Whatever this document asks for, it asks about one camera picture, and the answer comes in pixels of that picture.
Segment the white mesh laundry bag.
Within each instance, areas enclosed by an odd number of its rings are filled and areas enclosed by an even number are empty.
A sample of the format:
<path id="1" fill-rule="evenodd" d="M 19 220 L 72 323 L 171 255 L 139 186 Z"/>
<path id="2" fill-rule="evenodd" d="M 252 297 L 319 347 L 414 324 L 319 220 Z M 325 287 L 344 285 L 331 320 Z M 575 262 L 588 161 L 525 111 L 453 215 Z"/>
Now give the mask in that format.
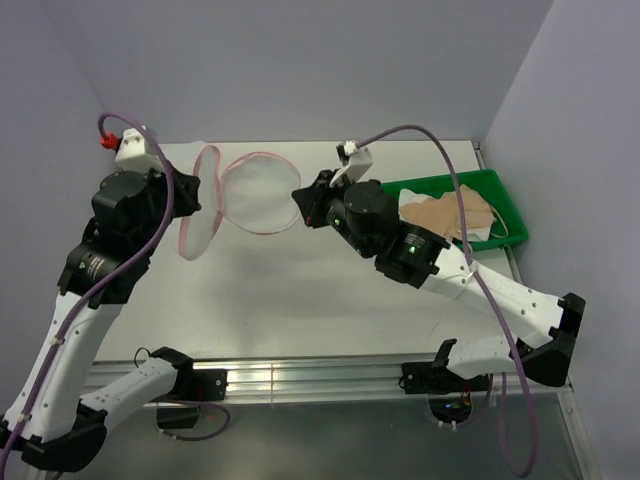
<path id="1" fill-rule="evenodd" d="M 194 261 L 208 249 L 224 221 L 255 235 L 273 235 L 299 218 L 291 193 L 301 186 L 298 169 L 286 158 L 267 151 L 244 154 L 221 167 L 221 152 L 203 145 L 192 168 L 199 181 L 200 209 L 181 219 L 177 253 Z"/>

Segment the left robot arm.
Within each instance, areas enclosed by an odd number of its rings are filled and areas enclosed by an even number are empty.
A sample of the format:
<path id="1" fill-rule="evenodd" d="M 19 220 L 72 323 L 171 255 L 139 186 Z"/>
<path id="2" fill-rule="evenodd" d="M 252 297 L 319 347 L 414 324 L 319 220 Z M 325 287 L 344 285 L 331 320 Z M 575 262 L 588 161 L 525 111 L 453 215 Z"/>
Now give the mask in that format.
<path id="1" fill-rule="evenodd" d="M 146 403 L 183 399 L 195 386 L 191 357 L 168 347 L 91 394 L 83 391 L 97 351 L 170 222 L 200 208 L 200 181 L 172 170 L 116 172 L 91 200 L 93 216 L 68 255 L 47 338 L 20 395 L 1 418 L 1 458 L 76 473 L 108 434 Z"/>

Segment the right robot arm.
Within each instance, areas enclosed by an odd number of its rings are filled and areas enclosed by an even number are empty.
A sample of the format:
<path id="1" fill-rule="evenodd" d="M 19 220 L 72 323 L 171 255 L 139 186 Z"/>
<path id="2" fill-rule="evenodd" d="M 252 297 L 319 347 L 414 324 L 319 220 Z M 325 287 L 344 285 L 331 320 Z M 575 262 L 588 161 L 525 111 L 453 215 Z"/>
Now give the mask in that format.
<path id="1" fill-rule="evenodd" d="M 488 387 L 492 374 L 522 372 L 526 379 L 561 387 L 568 377 L 586 302 L 526 287 L 478 262 L 444 238 L 400 218 L 398 201 L 377 180 L 332 185 L 323 170 L 306 188 L 292 192 L 304 223 L 331 227 L 386 278 L 499 313 L 502 334 L 464 342 L 444 341 L 429 362 L 403 366 L 408 394 L 439 394 Z"/>

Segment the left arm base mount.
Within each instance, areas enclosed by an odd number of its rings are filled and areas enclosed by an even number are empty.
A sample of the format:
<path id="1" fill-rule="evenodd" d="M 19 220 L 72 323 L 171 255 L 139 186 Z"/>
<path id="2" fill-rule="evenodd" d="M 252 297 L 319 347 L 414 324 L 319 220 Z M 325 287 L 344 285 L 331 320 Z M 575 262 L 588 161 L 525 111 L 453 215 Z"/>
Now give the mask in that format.
<path id="1" fill-rule="evenodd" d="M 195 369 L 186 384 L 158 398 L 157 427 L 163 432 L 193 429 L 207 407 L 225 399 L 227 378 L 225 369 Z"/>

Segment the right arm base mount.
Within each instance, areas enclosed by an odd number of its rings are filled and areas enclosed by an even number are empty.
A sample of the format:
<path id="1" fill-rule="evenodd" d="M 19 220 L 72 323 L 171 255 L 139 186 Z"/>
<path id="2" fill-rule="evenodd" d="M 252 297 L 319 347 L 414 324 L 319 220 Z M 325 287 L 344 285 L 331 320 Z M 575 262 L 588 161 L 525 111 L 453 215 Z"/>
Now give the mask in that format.
<path id="1" fill-rule="evenodd" d="M 401 365 L 398 386 L 407 395 L 428 397 L 429 410 L 438 425 L 457 427 L 473 413 L 472 394 L 487 394 L 492 387 L 490 375 L 464 379 L 435 362 L 407 362 Z"/>

